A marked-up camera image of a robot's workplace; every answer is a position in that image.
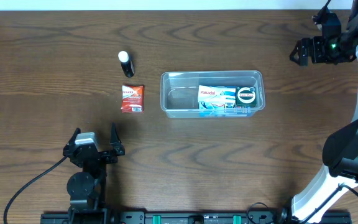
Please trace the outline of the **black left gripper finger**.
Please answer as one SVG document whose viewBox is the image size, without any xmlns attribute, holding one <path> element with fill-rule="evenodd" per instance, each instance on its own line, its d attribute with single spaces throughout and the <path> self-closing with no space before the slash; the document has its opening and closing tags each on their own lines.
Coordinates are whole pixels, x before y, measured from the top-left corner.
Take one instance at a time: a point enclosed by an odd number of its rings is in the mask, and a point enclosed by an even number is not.
<svg viewBox="0 0 358 224">
<path fill-rule="evenodd" d="M 71 146 L 71 145 L 74 145 L 75 144 L 75 139 L 77 137 L 78 134 L 81 133 L 81 129 L 80 128 L 76 128 L 73 135 L 71 136 L 71 138 L 69 139 L 68 141 L 68 145 Z"/>
<path fill-rule="evenodd" d="M 109 143 L 113 149 L 121 149 L 122 148 L 122 142 L 119 139 L 119 136 L 116 131 L 116 125 L 114 123 L 112 123 L 112 125 L 111 125 L 111 135 L 110 135 Z"/>
</svg>

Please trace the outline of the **red Panadol ActiFast packet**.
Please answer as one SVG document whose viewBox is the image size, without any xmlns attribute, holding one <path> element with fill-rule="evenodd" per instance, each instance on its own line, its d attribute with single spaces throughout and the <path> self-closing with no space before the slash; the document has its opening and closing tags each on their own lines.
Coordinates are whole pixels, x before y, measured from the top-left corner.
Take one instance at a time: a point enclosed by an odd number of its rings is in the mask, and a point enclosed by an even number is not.
<svg viewBox="0 0 358 224">
<path fill-rule="evenodd" d="M 123 113 L 142 113 L 144 111 L 144 86 L 122 86 L 122 104 Z"/>
</svg>

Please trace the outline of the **green Zam-Buk tin box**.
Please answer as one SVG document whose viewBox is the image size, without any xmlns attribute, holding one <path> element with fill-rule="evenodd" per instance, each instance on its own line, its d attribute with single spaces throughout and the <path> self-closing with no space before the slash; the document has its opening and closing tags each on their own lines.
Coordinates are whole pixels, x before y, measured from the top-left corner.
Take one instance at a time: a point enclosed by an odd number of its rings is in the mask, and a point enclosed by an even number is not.
<svg viewBox="0 0 358 224">
<path fill-rule="evenodd" d="M 257 105 L 257 95 L 254 87 L 238 86 L 236 88 L 236 107 L 254 108 Z"/>
</svg>

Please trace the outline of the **blue Cool Fever box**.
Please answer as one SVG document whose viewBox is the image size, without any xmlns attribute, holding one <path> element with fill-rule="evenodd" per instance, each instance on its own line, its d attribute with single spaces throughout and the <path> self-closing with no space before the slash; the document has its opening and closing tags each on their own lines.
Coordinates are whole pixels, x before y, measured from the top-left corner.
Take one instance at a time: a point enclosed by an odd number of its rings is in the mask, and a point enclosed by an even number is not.
<svg viewBox="0 0 358 224">
<path fill-rule="evenodd" d="M 226 116 L 226 115 L 245 115 L 250 113 L 251 108 L 237 108 L 236 105 L 232 109 L 223 109 L 223 110 L 201 110 L 201 116 Z"/>
</svg>

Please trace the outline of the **clear plastic container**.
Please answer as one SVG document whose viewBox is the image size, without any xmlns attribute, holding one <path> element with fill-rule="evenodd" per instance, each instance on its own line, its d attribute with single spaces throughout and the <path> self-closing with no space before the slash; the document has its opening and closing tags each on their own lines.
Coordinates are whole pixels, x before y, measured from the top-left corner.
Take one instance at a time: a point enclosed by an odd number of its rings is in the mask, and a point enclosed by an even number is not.
<svg viewBox="0 0 358 224">
<path fill-rule="evenodd" d="M 201 116 L 198 105 L 200 85 L 254 87 L 257 105 L 245 115 Z M 169 118 L 250 117 L 265 108 L 263 78 L 257 70 L 166 72 L 161 77 L 160 99 L 161 108 Z"/>
</svg>

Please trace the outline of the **white Panadol box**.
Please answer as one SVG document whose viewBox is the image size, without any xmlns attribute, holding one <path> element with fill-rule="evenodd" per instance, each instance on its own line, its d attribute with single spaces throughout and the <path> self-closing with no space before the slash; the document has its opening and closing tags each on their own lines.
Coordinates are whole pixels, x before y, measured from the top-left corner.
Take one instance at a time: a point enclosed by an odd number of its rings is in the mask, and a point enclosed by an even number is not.
<svg viewBox="0 0 358 224">
<path fill-rule="evenodd" d="M 232 109 L 236 105 L 236 89 L 232 86 L 200 85 L 198 104 L 201 110 Z"/>
</svg>

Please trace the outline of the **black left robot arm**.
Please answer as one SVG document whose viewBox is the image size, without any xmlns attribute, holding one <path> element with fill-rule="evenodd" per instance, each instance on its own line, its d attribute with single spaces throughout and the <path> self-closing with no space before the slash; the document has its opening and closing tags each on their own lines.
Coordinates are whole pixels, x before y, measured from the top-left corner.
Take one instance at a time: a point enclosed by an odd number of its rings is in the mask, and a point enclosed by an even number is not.
<svg viewBox="0 0 358 224">
<path fill-rule="evenodd" d="M 70 140 L 63 148 L 63 156 L 81 168 L 81 172 L 73 174 L 67 182 L 70 195 L 68 209 L 70 223 L 77 219 L 87 218 L 108 220 L 108 212 L 104 208 L 106 195 L 106 177 L 108 164 L 115 164 L 119 156 L 125 154 L 124 146 L 119 139 L 116 125 L 111 125 L 111 149 L 100 151 L 94 132 L 83 133 L 76 128 Z"/>
</svg>

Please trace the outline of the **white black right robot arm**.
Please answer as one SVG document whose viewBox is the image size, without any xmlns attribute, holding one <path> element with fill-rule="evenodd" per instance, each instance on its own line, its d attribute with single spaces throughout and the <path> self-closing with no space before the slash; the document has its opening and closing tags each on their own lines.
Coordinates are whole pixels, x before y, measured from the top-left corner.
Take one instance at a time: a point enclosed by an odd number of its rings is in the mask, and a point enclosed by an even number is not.
<svg viewBox="0 0 358 224">
<path fill-rule="evenodd" d="M 312 18 L 320 36 L 296 43 L 290 60 L 299 66 L 308 63 L 358 63 L 358 0 L 352 3 L 345 31 L 338 16 L 324 5 Z M 334 215 L 329 208 L 344 194 L 358 197 L 358 91 L 355 112 L 347 126 L 331 134 L 323 147 L 323 165 L 306 188 L 293 196 L 282 209 L 276 223 L 349 222 L 348 214 Z"/>
</svg>

